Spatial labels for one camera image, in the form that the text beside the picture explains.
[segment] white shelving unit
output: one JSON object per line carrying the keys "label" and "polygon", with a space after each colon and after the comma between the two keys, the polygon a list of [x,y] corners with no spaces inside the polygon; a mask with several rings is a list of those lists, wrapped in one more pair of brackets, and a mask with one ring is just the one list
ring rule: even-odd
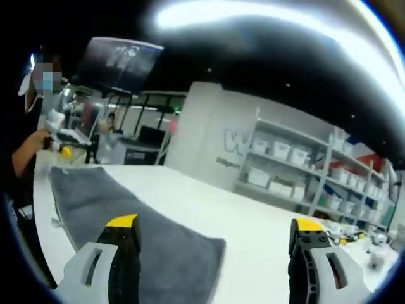
{"label": "white shelving unit", "polygon": [[[375,184],[379,188],[381,188],[382,184],[385,182],[385,179],[382,174],[379,174],[378,172],[373,170],[372,161],[367,166],[364,163],[361,163],[357,159],[353,158],[352,156],[347,155],[347,154],[343,153],[342,151],[335,150],[333,148],[333,146],[334,146],[333,140],[330,140],[330,142],[322,141],[318,138],[305,134],[299,130],[295,130],[293,128],[281,125],[279,123],[262,120],[259,118],[259,112],[260,112],[260,110],[258,109],[256,112],[256,119],[255,119],[255,121],[253,123],[253,127],[251,129],[249,145],[248,145],[249,149],[247,150],[246,154],[244,155],[242,165],[240,166],[239,173],[234,182],[234,191],[237,191],[238,189],[245,189],[245,190],[249,190],[249,191],[254,191],[256,193],[268,195],[269,198],[274,198],[275,200],[287,201],[287,202],[293,203],[297,206],[305,207],[308,210],[307,212],[305,212],[305,214],[308,214],[310,216],[314,215],[315,210],[319,210],[319,211],[323,211],[325,213],[329,213],[331,215],[350,219],[350,220],[352,220],[352,223],[354,225],[356,225],[358,223],[358,221],[363,221],[363,222],[366,222],[367,224],[372,224],[372,225],[379,226],[381,228],[386,228],[386,226],[382,225],[381,223],[374,223],[367,218],[360,218],[358,215],[353,215],[351,213],[344,213],[340,210],[329,209],[325,206],[321,206],[318,204],[320,201],[321,195],[323,193],[325,184],[334,184],[334,185],[338,185],[338,186],[343,187],[344,189],[348,190],[349,197],[346,198],[347,200],[349,200],[350,197],[355,194],[355,195],[357,195],[357,198],[359,199],[359,203],[364,205],[366,203],[366,199],[369,198],[369,199],[372,199],[375,201],[374,205],[372,206],[372,208],[374,208],[376,205],[376,202],[378,202],[378,200],[375,198],[371,198],[370,196],[367,195],[368,188],[371,185],[371,181],[374,181]],[[323,163],[321,164],[321,167],[314,169],[313,166],[304,167],[304,166],[296,165],[295,163],[291,163],[285,159],[277,158],[276,156],[270,155],[268,153],[258,153],[252,149],[252,143],[254,141],[256,134],[271,134],[271,136],[276,136],[277,138],[284,138],[284,139],[288,140],[289,142],[306,147],[307,151],[309,151],[309,154],[311,155],[311,164],[315,164],[317,162],[317,157],[318,157],[319,153],[322,153],[323,154]],[[252,162],[252,159],[258,159],[258,158],[261,160],[261,162],[268,162],[268,163],[277,164],[278,166],[285,166],[286,168],[287,167],[290,168],[290,171],[292,171],[292,172],[293,171],[300,172],[301,175],[306,176],[306,178],[305,178],[306,187],[305,187],[304,199],[301,201],[301,200],[298,200],[298,199],[290,197],[290,196],[284,196],[279,193],[270,192],[268,190],[270,181],[267,183],[266,187],[260,187],[260,186],[248,183],[246,181],[246,176],[247,176],[246,170],[248,168],[250,168],[248,163]],[[356,188],[351,187],[348,184],[344,184],[343,182],[336,180],[333,177],[329,176],[328,174],[329,174],[330,163],[331,163],[332,159],[340,160],[343,163],[356,168],[356,170],[361,172],[362,174],[365,174],[366,175],[366,185],[364,187],[364,191],[360,191]],[[310,198],[308,198],[309,183],[311,182],[311,179],[313,180],[313,177],[316,177],[316,179],[318,180],[318,185],[316,186],[316,189],[314,187],[312,188]],[[394,204],[394,202],[392,202],[388,198],[386,198],[384,202],[386,202],[386,204]]]}

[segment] black ceiling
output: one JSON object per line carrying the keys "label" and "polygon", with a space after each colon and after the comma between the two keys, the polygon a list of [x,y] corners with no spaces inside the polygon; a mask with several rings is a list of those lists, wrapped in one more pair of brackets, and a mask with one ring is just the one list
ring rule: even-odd
{"label": "black ceiling", "polygon": [[161,33],[153,27],[161,2],[99,1],[95,6],[69,8],[59,4],[46,17],[52,25],[49,30],[33,29],[33,37],[23,44],[29,53],[38,43],[59,37],[67,77],[92,36],[161,44],[165,50],[146,90],[188,91],[193,81],[217,82],[225,89],[272,99],[343,127],[397,167],[405,160],[403,117],[393,116],[390,101],[342,56],[333,40],[257,16]]}

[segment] storage bin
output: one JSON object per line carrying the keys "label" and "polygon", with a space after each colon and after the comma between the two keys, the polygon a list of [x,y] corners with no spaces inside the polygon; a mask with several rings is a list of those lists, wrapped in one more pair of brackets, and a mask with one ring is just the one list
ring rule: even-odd
{"label": "storage bin", "polygon": [[274,180],[270,182],[270,184],[268,185],[268,191],[271,193],[278,193],[280,194],[283,191],[283,187],[284,185],[279,183],[279,182],[275,182]]}
{"label": "storage bin", "polygon": [[376,201],[374,206],[378,211],[382,211],[384,209],[384,201]]}
{"label": "storage bin", "polygon": [[364,219],[366,216],[368,216],[369,211],[369,206],[358,203],[354,205],[352,214],[358,216],[360,219]]}
{"label": "storage bin", "polygon": [[372,198],[374,196],[374,191],[375,191],[375,186],[373,184],[368,185],[368,188],[366,190],[367,196]]}
{"label": "storage bin", "polygon": [[352,188],[357,189],[357,183],[359,182],[359,177],[356,174],[349,173],[349,178],[347,179],[347,184]]}
{"label": "storage bin", "polygon": [[281,141],[275,141],[271,146],[271,155],[282,160],[286,160],[291,146]]}
{"label": "storage bin", "polygon": [[381,212],[378,210],[370,210],[370,216],[368,218],[372,224],[379,224],[381,220]]}
{"label": "storage bin", "polygon": [[350,214],[356,204],[352,201],[342,201],[339,205],[339,210],[343,213]]}
{"label": "storage bin", "polygon": [[282,185],[279,193],[283,196],[291,197],[292,188],[290,186]]}
{"label": "storage bin", "polygon": [[247,181],[250,184],[254,184],[260,187],[266,187],[270,179],[270,175],[260,169],[251,167],[249,169],[249,175],[247,176]]}
{"label": "storage bin", "polygon": [[295,186],[292,190],[292,197],[296,200],[302,201],[304,199],[305,189],[304,187]]}
{"label": "storage bin", "polygon": [[347,183],[347,179],[349,178],[350,172],[344,170],[343,168],[333,168],[331,172],[331,176],[343,184]]}
{"label": "storage bin", "polygon": [[351,156],[352,152],[353,152],[353,145],[349,144],[348,142],[344,142],[343,143],[343,153]]}
{"label": "storage bin", "polygon": [[332,195],[328,195],[325,200],[326,207],[331,210],[338,210],[341,202],[342,202],[341,198]]}
{"label": "storage bin", "polygon": [[307,156],[307,151],[303,151],[296,147],[291,147],[288,161],[297,166],[304,166]]}
{"label": "storage bin", "polygon": [[252,144],[252,150],[256,153],[265,154],[268,142],[260,138],[255,138]]}
{"label": "storage bin", "polygon": [[364,179],[362,179],[361,177],[359,177],[356,189],[358,191],[363,192],[365,190],[365,185],[366,185],[366,181]]}

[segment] wall logo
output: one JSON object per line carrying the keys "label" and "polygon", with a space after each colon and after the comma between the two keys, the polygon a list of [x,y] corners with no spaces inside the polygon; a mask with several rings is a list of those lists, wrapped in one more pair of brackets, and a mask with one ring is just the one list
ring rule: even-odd
{"label": "wall logo", "polygon": [[[223,147],[224,151],[234,155],[245,155],[249,144],[249,136],[245,132],[238,132],[232,129],[225,129],[223,133]],[[234,163],[223,157],[217,157],[216,162],[224,165],[225,167],[232,167],[239,169],[240,163]]]}
{"label": "wall logo", "polygon": [[223,135],[223,145],[226,152],[240,156],[245,155],[249,144],[249,136],[245,132],[225,129]]}

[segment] computer monitor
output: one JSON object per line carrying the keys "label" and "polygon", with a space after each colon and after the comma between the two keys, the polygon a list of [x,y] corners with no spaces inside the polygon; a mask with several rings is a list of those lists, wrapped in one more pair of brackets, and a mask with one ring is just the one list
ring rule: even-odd
{"label": "computer monitor", "polygon": [[72,82],[138,95],[162,50],[141,41],[93,37]]}
{"label": "computer monitor", "polygon": [[160,147],[165,137],[163,130],[147,127],[143,125],[140,128],[138,140],[150,146]]}

